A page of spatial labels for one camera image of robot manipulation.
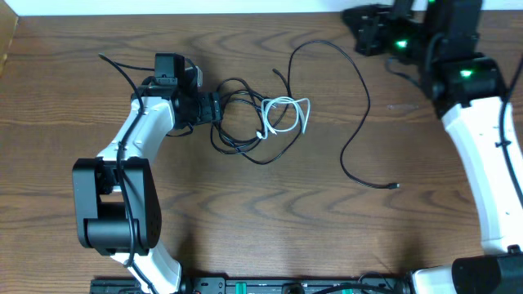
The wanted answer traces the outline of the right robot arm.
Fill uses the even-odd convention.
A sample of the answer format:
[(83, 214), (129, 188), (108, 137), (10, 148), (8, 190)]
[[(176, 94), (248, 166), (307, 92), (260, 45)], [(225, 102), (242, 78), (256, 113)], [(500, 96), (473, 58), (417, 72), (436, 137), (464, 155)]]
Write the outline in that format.
[(417, 269), (396, 293), (519, 293), (522, 290), (522, 152), (512, 120), (513, 85), (476, 49), (480, 0), (436, 0), (422, 21), (410, 1), (342, 13), (363, 56), (415, 65), (414, 84), (432, 103), (462, 160), (481, 227), (480, 256)]

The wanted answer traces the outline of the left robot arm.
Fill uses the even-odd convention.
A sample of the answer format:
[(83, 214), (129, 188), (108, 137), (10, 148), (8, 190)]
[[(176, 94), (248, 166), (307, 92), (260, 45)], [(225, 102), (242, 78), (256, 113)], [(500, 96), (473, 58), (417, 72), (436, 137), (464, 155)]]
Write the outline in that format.
[(78, 240), (130, 271), (144, 293), (192, 293), (193, 283), (160, 239), (162, 214), (151, 165), (163, 140), (222, 118), (219, 95), (177, 53), (158, 53), (132, 82), (131, 108), (113, 140), (72, 169)]

